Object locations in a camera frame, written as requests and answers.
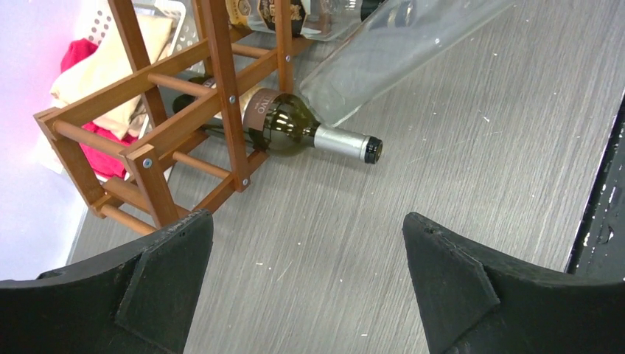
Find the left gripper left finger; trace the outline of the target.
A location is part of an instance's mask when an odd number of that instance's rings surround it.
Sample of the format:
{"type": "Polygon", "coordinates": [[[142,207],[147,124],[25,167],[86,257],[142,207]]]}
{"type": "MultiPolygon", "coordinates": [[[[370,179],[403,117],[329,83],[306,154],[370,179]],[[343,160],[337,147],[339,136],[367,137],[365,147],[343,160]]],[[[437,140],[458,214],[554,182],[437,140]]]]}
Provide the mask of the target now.
{"type": "Polygon", "coordinates": [[[3,353],[182,353],[212,251],[205,210],[33,280],[1,282],[3,353]]]}

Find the green bottle silver capsule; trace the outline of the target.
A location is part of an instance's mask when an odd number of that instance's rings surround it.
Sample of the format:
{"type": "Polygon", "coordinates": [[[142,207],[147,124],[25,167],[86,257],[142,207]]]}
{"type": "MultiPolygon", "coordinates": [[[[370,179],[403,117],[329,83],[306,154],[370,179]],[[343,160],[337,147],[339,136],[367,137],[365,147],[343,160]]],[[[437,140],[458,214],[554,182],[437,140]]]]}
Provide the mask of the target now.
{"type": "Polygon", "coordinates": [[[254,86],[239,102],[246,142],[274,156],[292,157],[315,148],[376,164],[382,155],[381,139],[319,122],[294,94],[254,86]]]}

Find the small clear bottle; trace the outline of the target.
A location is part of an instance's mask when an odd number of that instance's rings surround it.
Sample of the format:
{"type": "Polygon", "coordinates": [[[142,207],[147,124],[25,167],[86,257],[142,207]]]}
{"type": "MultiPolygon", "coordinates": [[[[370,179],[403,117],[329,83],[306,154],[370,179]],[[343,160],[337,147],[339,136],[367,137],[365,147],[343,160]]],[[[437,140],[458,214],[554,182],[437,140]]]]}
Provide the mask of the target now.
{"type": "Polygon", "coordinates": [[[386,1],[303,79],[299,93],[322,122],[339,125],[511,4],[386,1]]]}

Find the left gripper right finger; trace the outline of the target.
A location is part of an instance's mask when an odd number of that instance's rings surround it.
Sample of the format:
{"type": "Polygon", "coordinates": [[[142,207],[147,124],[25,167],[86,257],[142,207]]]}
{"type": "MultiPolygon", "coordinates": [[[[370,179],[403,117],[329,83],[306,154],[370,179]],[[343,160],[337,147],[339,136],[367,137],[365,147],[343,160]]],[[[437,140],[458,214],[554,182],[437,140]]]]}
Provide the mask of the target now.
{"type": "Polygon", "coordinates": [[[431,353],[622,353],[624,283],[544,268],[416,213],[408,268],[431,353]]]}

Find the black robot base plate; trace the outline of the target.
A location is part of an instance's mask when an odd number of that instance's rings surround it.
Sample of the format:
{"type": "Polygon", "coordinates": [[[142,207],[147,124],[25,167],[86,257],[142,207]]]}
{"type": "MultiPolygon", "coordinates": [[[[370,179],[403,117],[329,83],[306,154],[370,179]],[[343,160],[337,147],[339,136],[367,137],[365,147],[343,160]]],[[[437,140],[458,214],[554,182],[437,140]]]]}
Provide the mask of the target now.
{"type": "Polygon", "coordinates": [[[624,104],[604,150],[565,271],[624,281],[624,104]]]}

